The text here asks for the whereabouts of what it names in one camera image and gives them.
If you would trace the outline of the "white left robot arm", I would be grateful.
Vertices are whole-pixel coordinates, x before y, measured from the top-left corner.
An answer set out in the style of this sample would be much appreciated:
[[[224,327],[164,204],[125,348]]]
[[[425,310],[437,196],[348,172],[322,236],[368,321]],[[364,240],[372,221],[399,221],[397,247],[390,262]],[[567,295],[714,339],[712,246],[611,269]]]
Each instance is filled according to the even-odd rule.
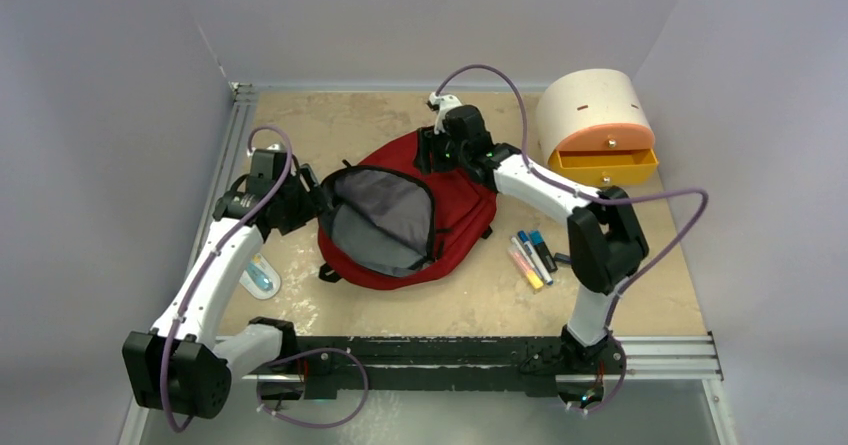
[[[144,408],[211,419],[234,381],[266,366],[292,370],[298,360],[294,325],[251,319],[218,339],[227,304],[249,263],[272,231],[285,235],[328,207],[311,167],[282,151],[259,150],[248,173],[216,201],[206,242],[176,297],[147,331],[122,346],[135,402]]]

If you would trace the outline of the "red student backpack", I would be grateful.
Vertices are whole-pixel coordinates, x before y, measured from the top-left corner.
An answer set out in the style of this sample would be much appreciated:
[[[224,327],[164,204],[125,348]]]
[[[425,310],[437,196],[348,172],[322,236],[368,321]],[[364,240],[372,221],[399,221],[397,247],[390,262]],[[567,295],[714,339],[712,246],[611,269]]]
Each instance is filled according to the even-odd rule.
[[[496,195],[462,171],[416,169],[415,133],[400,136],[321,183],[321,280],[391,291],[449,275],[488,238]]]

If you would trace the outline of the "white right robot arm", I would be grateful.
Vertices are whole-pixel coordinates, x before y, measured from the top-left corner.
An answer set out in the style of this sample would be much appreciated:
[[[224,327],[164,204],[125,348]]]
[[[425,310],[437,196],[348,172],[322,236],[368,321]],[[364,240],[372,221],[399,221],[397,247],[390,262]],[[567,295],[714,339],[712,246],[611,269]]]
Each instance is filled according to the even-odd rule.
[[[581,186],[538,166],[513,145],[495,143],[480,110],[454,96],[436,96],[428,106],[436,119],[417,133],[414,165],[421,173],[459,170],[566,228],[579,289],[562,330],[561,357],[573,371],[588,370],[610,345],[614,303],[649,252],[628,195],[619,187]]]

